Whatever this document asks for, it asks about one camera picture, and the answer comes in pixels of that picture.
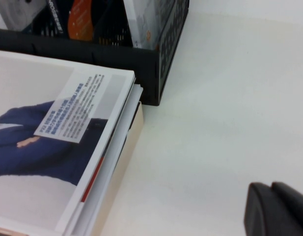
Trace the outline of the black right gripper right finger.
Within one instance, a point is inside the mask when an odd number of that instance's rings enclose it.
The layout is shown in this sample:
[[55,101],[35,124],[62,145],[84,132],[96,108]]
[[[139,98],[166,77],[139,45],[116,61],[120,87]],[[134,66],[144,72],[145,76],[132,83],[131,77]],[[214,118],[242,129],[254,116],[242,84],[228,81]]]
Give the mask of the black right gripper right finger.
[[273,182],[271,188],[303,228],[303,194],[283,182]]

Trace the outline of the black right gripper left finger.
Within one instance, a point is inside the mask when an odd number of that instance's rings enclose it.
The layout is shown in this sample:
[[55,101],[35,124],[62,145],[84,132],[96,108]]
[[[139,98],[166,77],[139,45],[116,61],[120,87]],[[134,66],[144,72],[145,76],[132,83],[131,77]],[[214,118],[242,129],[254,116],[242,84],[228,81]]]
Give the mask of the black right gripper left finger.
[[248,187],[244,226],[247,236],[300,236],[301,226],[269,186]]

